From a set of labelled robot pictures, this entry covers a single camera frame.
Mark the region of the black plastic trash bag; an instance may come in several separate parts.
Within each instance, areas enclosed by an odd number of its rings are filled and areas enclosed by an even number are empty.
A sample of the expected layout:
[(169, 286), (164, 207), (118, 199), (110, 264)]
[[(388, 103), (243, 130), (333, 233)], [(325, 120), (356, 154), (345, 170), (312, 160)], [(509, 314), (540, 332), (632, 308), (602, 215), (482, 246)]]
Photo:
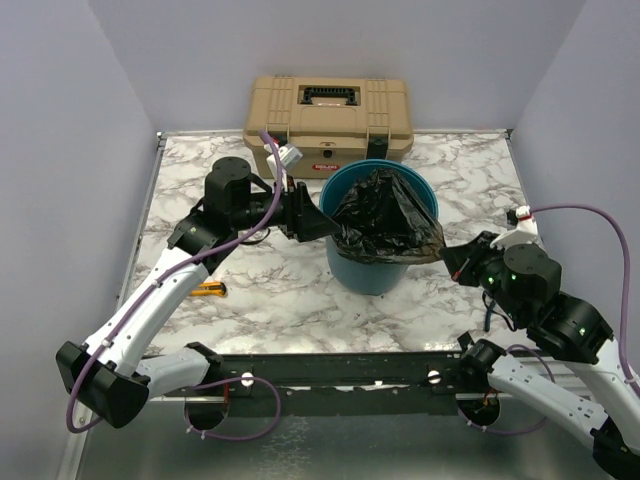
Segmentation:
[(333, 220), (338, 255), (362, 264), (430, 264), (441, 260), (437, 217), (400, 172), (376, 168), (353, 183)]

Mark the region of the teal plastic trash bin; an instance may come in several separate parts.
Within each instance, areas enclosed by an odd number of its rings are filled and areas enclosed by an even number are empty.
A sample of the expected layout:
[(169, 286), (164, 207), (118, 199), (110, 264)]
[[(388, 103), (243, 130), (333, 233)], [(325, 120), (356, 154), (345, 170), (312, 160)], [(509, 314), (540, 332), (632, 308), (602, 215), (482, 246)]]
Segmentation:
[[(390, 168), (400, 172), (418, 192), (421, 200), (439, 221), (439, 205), (431, 185), (415, 170), (390, 160), (369, 159), (352, 163), (332, 174), (321, 190), (319, 208), (333, 219), (340, 201), (359, 179), (376, 168)], [(331, 274), (345, 288), (363, 295), (381, 295), (393, 289), (411, 265), (362, 264), (338, 255), (332, 236), (326, 238), (326, 256)]]

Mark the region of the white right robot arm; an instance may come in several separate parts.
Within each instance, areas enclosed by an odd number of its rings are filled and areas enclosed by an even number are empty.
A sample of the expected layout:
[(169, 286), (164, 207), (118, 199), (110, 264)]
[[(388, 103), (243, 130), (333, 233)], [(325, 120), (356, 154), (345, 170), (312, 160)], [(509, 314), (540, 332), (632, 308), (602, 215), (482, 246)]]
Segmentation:
[(479, 287), (514, 326), (562, 363), (591, 393), (586, 400), (481, 339), (462, 356), (461, 383), (490, 386), (563, 426), (592, 451), (615, 479), (639, 476), (639, 399), (626, 382), (612, 328), (590, 303), (561, 291), (560, 264), (532, 243), (495, 248), (493, 234), (445, 247), (441, 257), (452, 279)]

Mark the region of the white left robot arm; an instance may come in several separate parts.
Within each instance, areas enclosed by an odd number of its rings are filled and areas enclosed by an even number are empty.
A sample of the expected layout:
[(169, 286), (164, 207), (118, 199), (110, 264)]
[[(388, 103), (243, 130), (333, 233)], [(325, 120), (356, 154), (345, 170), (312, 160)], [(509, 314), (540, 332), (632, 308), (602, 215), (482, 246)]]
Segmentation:
[(131, 422), (148, 400), (183, 387), (206, 395), (220, 385), (221, 358), (194, 342), (170, 355), (144, 354), (177, 307), (233, 250), (265, 227), (289, 239), (314, 241), (340, 228), (313, 203), (303, 182), (281, 170), (275, 185), (254, 175), (238, 157), (217, 160), (204, 180), (204, 195), (175, 227), (166, 248), (138, 289), (84, 342), (65, 342), (55, 360), (69, 401), (67, 428), (83, 404), (114, 428)]

